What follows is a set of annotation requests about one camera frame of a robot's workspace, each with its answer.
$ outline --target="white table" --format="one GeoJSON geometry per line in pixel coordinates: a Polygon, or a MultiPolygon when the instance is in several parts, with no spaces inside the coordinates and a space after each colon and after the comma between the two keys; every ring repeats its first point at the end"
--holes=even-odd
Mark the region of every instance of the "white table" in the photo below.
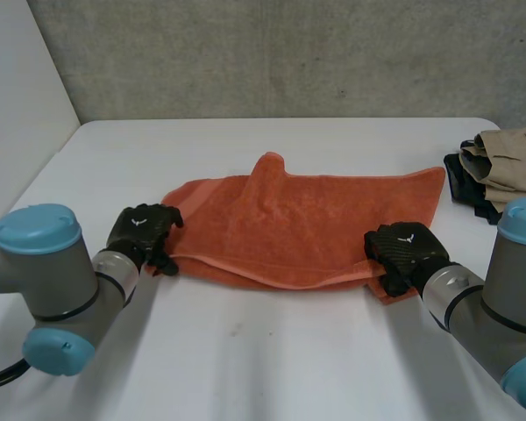
{"type": "MultiPolygon", "coordinates": [[[[91,254],[118,213],[204,177],[248,174],[266,151],[295,174],[404,175],[442,165],[496,126],[477,118],[95,122],[81,127],[18,201],[63,203],[91,254]]],[[[455,260],[487,271],[495,228],[451,203],[432,226],[455,260]]],[[[32,320],[0,296],[0,368],[32,320]]],[[[0,420],[526,420],[526,411],[418,298],[385,307],[366,289],[255,292],[144,279],[79,376],[30,370],[0,389],[0,420]]]]}

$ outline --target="beige fabric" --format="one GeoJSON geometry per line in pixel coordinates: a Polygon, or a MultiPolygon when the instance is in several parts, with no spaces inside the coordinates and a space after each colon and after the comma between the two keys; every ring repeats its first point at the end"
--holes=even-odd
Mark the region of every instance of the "beige fabric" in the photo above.
{"type": "Polygon", "coordinates": [[[464,146],[462,147],[462,151],[467,151],[473,156],[482,156],[484,158],[487,157],[487,152],[485,151],[485,149],[480,149],[476,146],[464,146]]]}
{"type": "Polygon", "coordinates": [[[495,202],[508,203],[521,197],[526,197],[525,191],[503,191],[491,186],[485,187],[485,198],[493,205],[495,202]]]}
{"type": "Polygon", "coordinates": [[[482,132],[491,161],[488,185],[526,191],[526,129],[482,132]]]}
{"type": "Polygon", "coordinates": [[[505,210],[505,206],[507,206],[504,202],[491,202],[495,210],[499,213],[502,213],[505,210]]]}
{"type": "Polygon", "coordinates": [[[464,148],[473,156],[460,154],[464,169],[476,182],[509,192],[526,192],[526,128],[481,132],[483,149],[464,148]]]}

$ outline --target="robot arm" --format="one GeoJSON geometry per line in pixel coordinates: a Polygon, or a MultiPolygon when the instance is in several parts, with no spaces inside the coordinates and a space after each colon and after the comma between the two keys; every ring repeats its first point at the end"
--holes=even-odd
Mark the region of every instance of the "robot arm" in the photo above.
{"type": "Polygon", "coordinates": [[[526,409],[526,198],[503,213],[485,282],[417,223],[369,232],[366,254],[384,265],[390,296],[415,287],[438,324],[526,409]]]}
{"type": "Polygon", "coordinates": [[[65,206],[31,206],[2,218],[0,294],[20,293],[35,326],[23,345],[25,360],[0,373],[0,386],[29,366],[50,375],[80,373],[130,302],[143,265],[177,274],[163,250],[173,224],[183,226],[176,208],[127,208],[106,248],[90,260],[82,229],[65,206]]]}

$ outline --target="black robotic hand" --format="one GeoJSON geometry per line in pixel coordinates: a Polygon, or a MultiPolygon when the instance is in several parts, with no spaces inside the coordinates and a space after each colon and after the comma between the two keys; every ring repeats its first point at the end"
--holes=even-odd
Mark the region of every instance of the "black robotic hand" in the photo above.
{"type": "Polygon", "coordinates": [[[365,234],[368,259],[378,261],[386,274],[380,279],[389,296],[401,296],[414,285],[412,274],[426,260],[440,260],[450,266],[448,253],[429,228],[418,222],[380,225],[365,234]]]}
{"type": "Polygon", "coordinates": [[[110,250],[124,253],[140,268],[144,263],[155,273],[177,275],[177,264],[164,251],[169,230],[183,227],[179,209],[163,204],[141,204],[124,209],[107,239],[110,250]]]}

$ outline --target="orange towel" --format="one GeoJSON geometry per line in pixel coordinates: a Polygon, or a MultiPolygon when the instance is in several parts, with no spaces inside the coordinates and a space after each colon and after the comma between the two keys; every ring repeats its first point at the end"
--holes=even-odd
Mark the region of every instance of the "orange towel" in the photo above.
{"type": "Polygon", "coordinates": [[[405,176],[301,176],[285,172],[276,153],[251,175],[184,184],[163,199],[185,227],[173,230],[167,252],[180,271],[248,289],[348,289],[367,284],[392,298],[367,260],[364,234],[380,224],[430,225],[444,185],[442,168],[405,176]]]}

